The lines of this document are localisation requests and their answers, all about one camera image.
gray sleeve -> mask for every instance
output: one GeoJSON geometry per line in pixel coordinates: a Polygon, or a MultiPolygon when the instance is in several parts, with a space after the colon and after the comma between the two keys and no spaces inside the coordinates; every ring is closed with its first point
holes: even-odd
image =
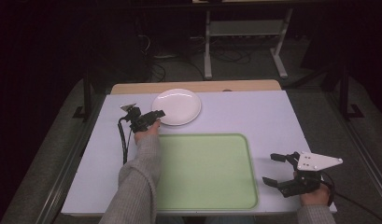
{"type": "Polygon", "coordinates": [[[334,224],[330,208],[325,205],[307,205],[298,210],[300,224],[334,224]]]}
{"type": "Polygon", "coordinates": [[[135,159],[120,169],[118,191],[100,223],[154,223],[160,173],[159,137],[147,135],[138,142],[135,159]]]}

black cable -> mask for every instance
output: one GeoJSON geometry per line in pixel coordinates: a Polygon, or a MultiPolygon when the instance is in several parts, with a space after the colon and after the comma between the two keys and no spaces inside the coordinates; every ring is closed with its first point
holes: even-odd
{"type": "Polygon", "coordinates": [[[158,78],[158,82],[165,81],[166,71],[165,71],[165,69],[164,69],[163,66],[154,63],[154,64],[151,66],[151,70],[152,70],[152,75],[155,76],[156,78],[158,78]],[[161,68],[161,69],[163,70],[163,72],[162,72],[162,73],[159,73],[158,71],[156,71],[156,70],[153,68],[153,66],[157,66],[157,67],[161,68]]]}
{"type": "Polygon", "coordinates": [[[118,121],[118,128],[119,128],[119,133],[120,133],[120,140],[121,140],[121,148],[123,151],[123,164],[127,162],[127,154],[129,152],[129,143],[130,143],[130,135],[132,135],[132,130],[129,132],[129,138],[127,140],[127,145],[126,145],[126,138],[124,136],[123,132],[123,126],[121,126],[121,121],[124,120],[124,118],[120,118],[118,121]]]}
{"type": "Polygon", "coordinates": [[[348,197],[346,197],[343,194],[340,194],[340,193],[336,192],[336,195],[341,197],[341,198],[343,198],[343,199],[345,199],[345,200],[347,200],[348,202],[356,204],[358,207],[362,208],[363,210],[365,210],[366,212],[370,213],[372,216],[376,217],[377,219],[379,219],[382,222],[382,217],[380,217],[377,213],[375,213],[371,209],[365,207],[364,205],[362,205],[360,203],[355,202],[354,200],[349,199],[348,197]]]}
{"type": "Polygon", "coordinates": [[[334,183],[333,183],[332,178],[331,178],[327,173],[325,173],[325,172],[321,172],[321,173],[324,174],[324,175],[326,175],[326,176],[330,179],[330,181],[331,181],[331,183],[332,183],[332,188],[333,188],[333,190],[334,190],[334,192],[332,192],[332,193],[333,193],[334,195],[339,196],[339,197],[341,197],[341,198],[347,200],[348,202],[354,203],[354,204],[357,205],[359,208],[365,210],[366,212],[368,212],[369,214],[371,214],[372,216],[376,217],[377,219],[379,219],[379,220],[382,222],[382,217],[380,217],[377,213],[375,213],[375,212],[372,211],[371,209],[365,207],[364,205],[362,205],[362,204],[360,204],[360,203],[357,203],[357,202],[354,201],[354,200],[349,199],[347,196],[345,196],[345,195],[343,195],[343,194],[341,194],[341,193],[338,193],[338,192],[335,190],[335,185],[334,185],[334,183]]]}
{"type": "Polygon", "coordinates": [[[239,46],[237,46],[235,43],[231,43],[236,50],[231,50],[232,52],[237,53],[239,56],[237,58],[231,58],[227,55],[225,55],[225,52],[217,55],[216,51],[211,51],[210,54],[217,60],[223,61],[226,63],[238,63],[238,64],[247,64],[251,62],[251,54],[258,48],[260,48],[266,41],[270,40],[271,37],[266,37],[255,49],[252,49],[250,52],[247,52],[245,50],[241,50],[239,46]]]}
{"type": "Polygon", "coordinates": [[[202,80],[205,79],[205,76],[204,76],[203,72],[200,70],[200,68],[198,66],[196,66],[194,63],[191,63],[189,60],[179,59],[179,58],[162,59],[160,62],[156,62],[155,64],[157,65],[157,63],[187,63],[187,64],[193,66],[197,70],[199,75],[202,77],[202,80]]]}

dark background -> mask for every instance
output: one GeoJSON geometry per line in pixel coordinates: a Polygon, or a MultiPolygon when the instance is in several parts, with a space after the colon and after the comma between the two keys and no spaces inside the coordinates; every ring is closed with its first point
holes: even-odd
{"type": "MultiPolygon", "coordinates": [[[[91,7],[115,4],[84,2],[91,7]]],[[[0,0],[0,219],[65,97],[85,73],[99,92],[118,82],[147,81],[149,63],[140,53],[137,34],[182,46],[184,39],[204,31],[200,11],[139,17],[137,12],[96,15],[69,7],[66,1],[0,0]]],[[[215,15],[271,19],[282,12],[215,15]]],[[[305,35],[311,43],[303,66],[319,69],[345,55],[350,74],[382,112],[382,4],[297,7],[287,38],[305,35]]]]}

light green silicone mat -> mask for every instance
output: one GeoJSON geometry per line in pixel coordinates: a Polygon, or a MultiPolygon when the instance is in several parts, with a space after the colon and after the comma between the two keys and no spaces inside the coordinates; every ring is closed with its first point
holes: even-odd
{"type": "Polygon", "coordinates": [[[158,210],[244,210],[258,196],[244,135],[161,135],[158,210]]]}

white table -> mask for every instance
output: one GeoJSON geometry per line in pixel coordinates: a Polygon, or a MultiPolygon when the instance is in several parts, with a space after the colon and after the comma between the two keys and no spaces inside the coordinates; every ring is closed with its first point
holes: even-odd
{"type": "MultiPolygon", "coordinates": [[[[284,91],[196,92],[196,94],[202,101],[199,116],[191,123],[182,126],[162,125],[160,133],[243,134],[248,140],[259,202],[253,209],[244,211],[199,210],[159,213],[209,216],[295,212],[299,207],[298,196],[286,199],[277,189],[267,187],[262,182],[263,176],[280,182],[293,179],[291,165],[287,162],[271,161],[271,153],[291,154],[294,151],[310,151],[287,94],[284,91]]],[[[120,106],[137,103],[145,114],[150,111],[157,95],[158,93],[137,93],[107,96],[62,213],[73,216],[101,216],[106,211],[117,190],[118,172],[122,166],[117,123],[125,113],[120,106]]],[[[130,131],[128,125],[123,125],[123,128],[126,134],[130,131]]],[[[129,160],[134,154],[135,144],[132,138],[129,160]]]]}

